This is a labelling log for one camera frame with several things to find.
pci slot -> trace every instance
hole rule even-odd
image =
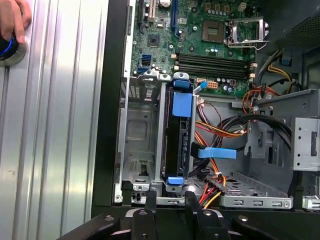
[[[156,17],[156,0],[150,0],[149,21],[154,22]]]

metal sheet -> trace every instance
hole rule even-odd
[[[27,53],[0,68],[0,233],[56,239],[91,218],[109,1],[28,2]]]

hand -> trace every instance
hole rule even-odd
[[[26,0],[0,0],[0,34],[10,41],[14,31],[16,40],[26,44],[25,28],[31,22],[31,10]]]

blue clip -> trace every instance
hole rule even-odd
[[[175,80],[173,82],[173,87],[175,88],[181,88],[181,89],[189,89],[190,82],[186,80]]]
[[[183,185],[184,178],[182,176],[168,176],[166,182],[170,185]]]

chip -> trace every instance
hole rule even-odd
[[[148,47],[158,48],[160,45],[160,36],[155,34],[148,35]]]
[[[230,12],[230,6],[224,6],[224,11],[226,13],[229,13]]]
[[[214,5],[214,10],[215,11],[220,11],[220,4]]]
[[[206,3],[205,6],[204,6],[204,10],[208,11],[210,9],[211,9],[211,4],[210,3]]]

